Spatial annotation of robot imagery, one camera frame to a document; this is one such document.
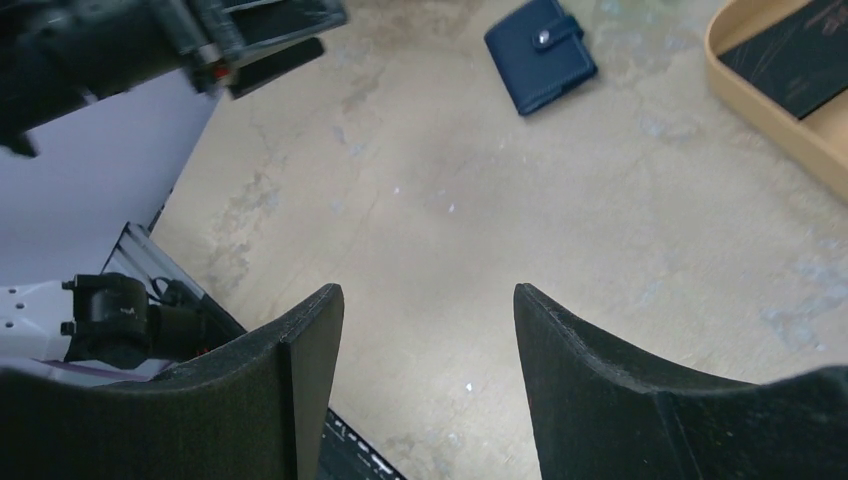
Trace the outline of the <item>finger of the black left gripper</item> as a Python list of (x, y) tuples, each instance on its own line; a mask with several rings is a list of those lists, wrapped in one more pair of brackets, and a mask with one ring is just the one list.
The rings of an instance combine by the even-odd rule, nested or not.
[(317, 37), (309, 38), (241, 67), (236, 80), (227, 87), (227, 90), (233, 99), (239, 99), (319, 58), (324, 53), (322, 41)]
[(348, 20), (341, 1), (200, 1), (198, 13), (227, 60), (255, 60), (337, 28)]

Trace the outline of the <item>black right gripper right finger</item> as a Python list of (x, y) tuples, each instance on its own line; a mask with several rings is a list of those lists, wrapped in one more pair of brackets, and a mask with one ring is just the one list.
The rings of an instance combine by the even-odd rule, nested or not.
[(847, 370), (757, 385), (651, 354), (535, 286), (513, 295), (545, 479), (843, 479)]

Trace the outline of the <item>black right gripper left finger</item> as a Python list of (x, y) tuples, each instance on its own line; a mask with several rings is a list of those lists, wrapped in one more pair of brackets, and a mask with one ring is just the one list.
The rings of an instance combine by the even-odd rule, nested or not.
[(327, 284), (278, 319), (147, 382), (82, 387), (1, 373), (5, 479), (312, 479), (344, 296)]

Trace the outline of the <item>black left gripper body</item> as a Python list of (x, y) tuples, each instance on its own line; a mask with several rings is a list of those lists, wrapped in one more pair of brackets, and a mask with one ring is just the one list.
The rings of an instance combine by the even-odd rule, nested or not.
[(1, 145), (34, 158), (31, 130), (175, 70), (209, 95), (226, 76), (188, 1), (4, 1)]

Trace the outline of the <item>navy blue card holder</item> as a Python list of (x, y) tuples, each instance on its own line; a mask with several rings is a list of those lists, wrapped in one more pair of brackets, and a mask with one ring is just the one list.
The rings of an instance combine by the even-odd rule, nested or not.
[(521, 116), (528, 116), (595, 77), (598, 67), (584, 30), (560, 2), (532, 0), (484, 35), (503, 84)]

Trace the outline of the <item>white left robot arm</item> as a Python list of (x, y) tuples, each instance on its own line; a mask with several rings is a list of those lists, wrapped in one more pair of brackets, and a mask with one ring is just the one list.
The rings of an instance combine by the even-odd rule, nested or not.
[[(34, 158), (33, 129), (175, 70), (243, 97), (319, 58), (347, 20), (340, 1), (5, 1), (1, 144)], [(211, 321), (183, 282), (78, 274), (2, 290), (1, 356), (132, 370), (214, 349)]]

